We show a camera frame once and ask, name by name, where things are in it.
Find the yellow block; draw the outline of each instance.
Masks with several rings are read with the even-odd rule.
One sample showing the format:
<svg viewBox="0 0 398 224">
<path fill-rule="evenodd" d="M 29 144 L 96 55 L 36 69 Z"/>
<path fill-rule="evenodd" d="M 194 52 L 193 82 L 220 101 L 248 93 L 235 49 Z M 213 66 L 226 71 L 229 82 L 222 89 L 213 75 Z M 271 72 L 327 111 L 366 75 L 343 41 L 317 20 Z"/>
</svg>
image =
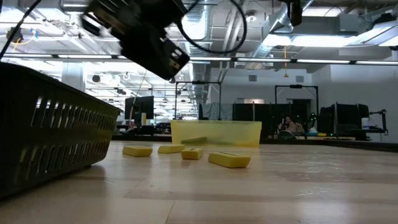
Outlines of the yellow block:
<svg viewBox="0 0 398 224">
<path fill-rule="evenodd" d="M 185 145 L 182 144 L 174 144 L 174 145 L 164 145 L 160 146 L 157 150 L 158 153 L 175 153 L 181 152 L 185 149 Z"/>
<path fill-rule="evenodd" d="M 191 149 L 184 149 L 181 151 L 182 159 L 200 159 L 202 149 L 200 148 L 191 148 Z"/>
<path fill-rule="evenodd" d="M 129 156 L 150 156 L 152 154 L 152 148 L 147 146 L 125 146 L 123 148 L 123 154 Z"/>
<path fill-rule="evenodd" d="M 243 168 L 249 165 L 250 156 L 241 156 L 226 152 L 212 152 L 209 155 L 209 162 L 227 168 Z"/>
</svg>

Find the ceiling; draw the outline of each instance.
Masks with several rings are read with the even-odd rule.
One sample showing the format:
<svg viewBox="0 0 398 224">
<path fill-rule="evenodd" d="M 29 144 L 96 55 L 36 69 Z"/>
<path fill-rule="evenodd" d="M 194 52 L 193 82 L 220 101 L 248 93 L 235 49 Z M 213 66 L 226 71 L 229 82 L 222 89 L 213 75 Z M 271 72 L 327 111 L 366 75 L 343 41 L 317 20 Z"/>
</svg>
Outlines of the ceiling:
<svg viewBox="0 0 398 224">
<path fill-rule="evenodd" d="M 303 24 L 300 27 L 294 27 L 293 32 L 270 34 L 284 36 L 292 40 L 290 44 L 295 44 L 295 39 L 304 34 L 321 35 L 317 40 L 325 34 L 341 35 L 333 30 L 331 24 L 338 24 L 340 31 L 342 24 L 350 24 L 356 22 L 354 28 L 343 27 L 344 29 L 356 29 L 360 27 L 364 31 L 371 29 L 371 22 L 379 17 L 383 12 L 397 11 L 396 0 L 383 1 L 310 1 L 303 15 Z M 7 31 L 16 25 L 21 19 L 24 7 L 16 5 L 16 2 L 5 1 L 0 15 L 0 42 L 6 41 Z M 101 37 L 95 37 L 80 25 L 81 11 L 84 10 L 87 1 L 82 0 L 64 0 L 62 4 L 57 1 L 44 1 L 43 5 L 39 5 L 30 17 L 25 20 L 22 25 L 22 34 L 24 40 L 21 44 L 12 44 L 7 52 L 20 54 L 105 54 L 119 55 L 120 46 L 118 40 L 104 31 Z M 283 7 L 279 1 L 244 1 L 244 11 L 250 12 L 256 20 L 248 23 L 248 34 L 243 46 L 238 50 L 238 55 L 247 57 L 253 56 L 253 52 L 261 46 L 261 43 L 273 36 L 266 35 L 264 27 L 267 25 L 267 18 L 279 13 Z M 228 26 L 233 21 L 234 13 L 232 5 L 229 1 L 208 0 L 202 1 L 197 12 L 197 19 L 194 21 L 187 16 L 183 25 L 187 34 L 196 39 L 197 42 L 211 47 L 213 50 L 222 50 L 224 40 L 228 33 Z M 232 27 L 239 27 L 240 18 L 235 18 L 235 24 Z M 363 31 L 357 31 L 350 36 L 357 36 Z M 167 28 L 169 38 L 178 44 L 182 49 L 190 55 L 207 56 L 208 54 L 193 49 L 189 46 L 185 39 L 181 36 L 175 25 Z M 227 39 L 229 43 L 234 42 L 234 33 L 236 33 L 237 42 L 240 40 L 243 29 L 234 29 L 229 33 Z M 279 44 L 270 46 L 270 52 L 267 57 L 276 58 L 322 58 L 322 59 L 363 59 L 363 60 L 382 60 L 391 56 L 388 47 L 379 47 L 378 45 L 356 44 L 348 47 L 322 47 L 315 44 L 314 47 L 308 44 L 295 44 L 288 46 L 280 46 Z M 24 60 L 21 58 L 8 59 L 12 63 L 19 63 L 34 69 L 40 70 L 48 75 L 60 79 L 62 76 L 62 62 L 46 61 L 38 62 L 32 60 Z M 234 63 L 224 63 L 221 66 L 219 62 L 211 62 L 205 64 L 190 63 L 184 67 L 176 76 L 177 81 L 192 81 L 192 79 L 213 80 L 217 81 L 221 72 L 226 70 L 228 78 L 225 85 L 239 85 L 242 77 L 239 74 L 247 72 L 246 65 L 241 65 L 240 70 L 235 68 Z M 284 69 L 284 63 L 274 63 L 267 65 L 262 69 L 273 69 L 278 71 Z M 319 69 L 319 65 L 311 64 L 289 64 L 289 70 L 298 70 L 299 73 L 312 73 Z M 126 62 L 84 62 L 84 71 L 87 74 L 87 92 L 98 98 L 106 100 L 116 106 L 124 108 L 124 99 L 128 96 L 148 96 L 154 95 L 158 102 L 157 109 L 162 109 L 170 114 L 174 111 L 175 84 L 164 81 L 158 76 L 135 63 Z M 101 82 L 92 81 L 93 75 L 100 75 Z M 124 89 L 126 94 L 119 94 L 114 87 Z M 178 112 L 184 116 L 196 116 L 197 104 L 206 101 L 208 86 L 192 86 L 188 84 L 181 88 L 179 103 L 177 105 Z"/>
</svg>

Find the wooden table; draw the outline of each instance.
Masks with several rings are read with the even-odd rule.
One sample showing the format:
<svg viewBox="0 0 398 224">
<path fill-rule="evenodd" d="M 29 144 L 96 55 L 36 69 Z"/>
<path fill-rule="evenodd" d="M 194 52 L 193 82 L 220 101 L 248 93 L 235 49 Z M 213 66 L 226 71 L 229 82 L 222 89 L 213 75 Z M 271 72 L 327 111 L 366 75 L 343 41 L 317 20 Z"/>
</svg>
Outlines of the wooden table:
<svg viewBox="0 0 398 224">
<path fill-rule="evenodd" d="M 206 147 L 180 154 L 107 158 L 0 202 L 0 223 L 398 223 L 398 154 L 329 146 Z M 246 169 L 208 153 L 252 156 Z"/>
</svg>

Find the black frame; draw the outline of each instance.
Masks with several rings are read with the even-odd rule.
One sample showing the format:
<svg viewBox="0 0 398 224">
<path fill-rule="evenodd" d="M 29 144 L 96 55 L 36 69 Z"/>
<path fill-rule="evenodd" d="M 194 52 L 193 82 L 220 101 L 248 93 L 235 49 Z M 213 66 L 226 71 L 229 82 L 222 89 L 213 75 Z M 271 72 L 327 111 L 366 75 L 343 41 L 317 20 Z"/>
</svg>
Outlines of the black frame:
<svg viewBox="0 0 398 224">
<path fill-rule="evenodd" d="M 221 82 L 203 82 L 203 81 L 192 81 L 192 82 L 175 82 L 175 104 L 174 104 L 174 119 L 177 119 L 177 92 L 178 92 L 178 84 L 180 83 L 191 83 L 192 85 L 206 85 L 206 84 L 218 84 L 220 88 L 220 103 L 218 105 L 218 119 L 221 120 Z"/>
<path fill-rule="evenodd" d="M 289 87 L 289 88 L 314 88 L 315 91 L 316 91 L 316 98 L 317 98 L 317 116 L 319 116 L 319 95 L 318 95 L 318 86 L 276 85 L 276 86 L 275 86 L 275 105 L 278 104 L 278 96 L 277 96 L 278 87 Z"/>
</svg>

